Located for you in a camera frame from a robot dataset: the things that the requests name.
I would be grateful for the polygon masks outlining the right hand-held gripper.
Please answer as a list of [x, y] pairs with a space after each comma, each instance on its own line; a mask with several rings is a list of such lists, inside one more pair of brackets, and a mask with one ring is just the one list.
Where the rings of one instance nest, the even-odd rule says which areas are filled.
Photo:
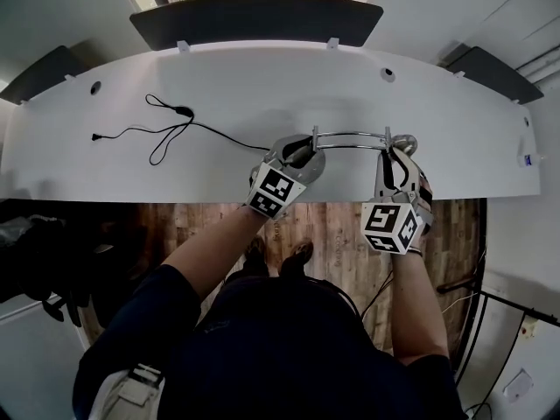
[[363, 203], [360, 231], [372, 249], [405, 255], [414, 248], [415, 240], [430, 231], [433, 214], [418, 205], [420, 170], [417, 164], [397, 148], [392, 148], [390, 155], [382, 150], [377, 158], [374, 192], [396, 191], [391, 157], [403, 171], [403, 180], [398, 186], [401, 191]]

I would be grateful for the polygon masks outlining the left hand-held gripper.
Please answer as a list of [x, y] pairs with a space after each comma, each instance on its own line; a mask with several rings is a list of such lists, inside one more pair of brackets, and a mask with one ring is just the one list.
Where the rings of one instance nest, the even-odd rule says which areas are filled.
[[277, 220], [307, 186], [284, 172], [284, 166], [302, 169], [314, 156], [311, 143], [294, 142], [292, 136], [276, 140], [251, 170], [250, 190], [244, 202], [261, 215]]

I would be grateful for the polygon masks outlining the person's right hand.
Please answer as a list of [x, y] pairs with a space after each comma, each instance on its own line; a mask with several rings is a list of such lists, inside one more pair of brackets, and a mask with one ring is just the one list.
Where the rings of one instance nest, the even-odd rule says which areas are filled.
[[424, 174], [419, 175], [419, 201], [418, 205], [428, 212], [432, 212], [433, 193]]

